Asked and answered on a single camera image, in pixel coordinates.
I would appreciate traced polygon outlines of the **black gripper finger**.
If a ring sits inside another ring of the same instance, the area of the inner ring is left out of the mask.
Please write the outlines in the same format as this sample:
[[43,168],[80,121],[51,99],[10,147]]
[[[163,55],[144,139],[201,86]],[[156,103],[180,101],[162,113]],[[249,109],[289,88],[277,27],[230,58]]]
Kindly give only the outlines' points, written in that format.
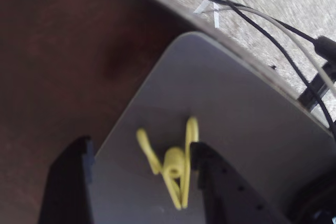
[[288,223],[240,173],[209,145],[191,147],[191,169],[198,172],[206,223]]
[[94,158],[89,136],[60,153],[49,168],[38,223],[94,223],[89,194]]

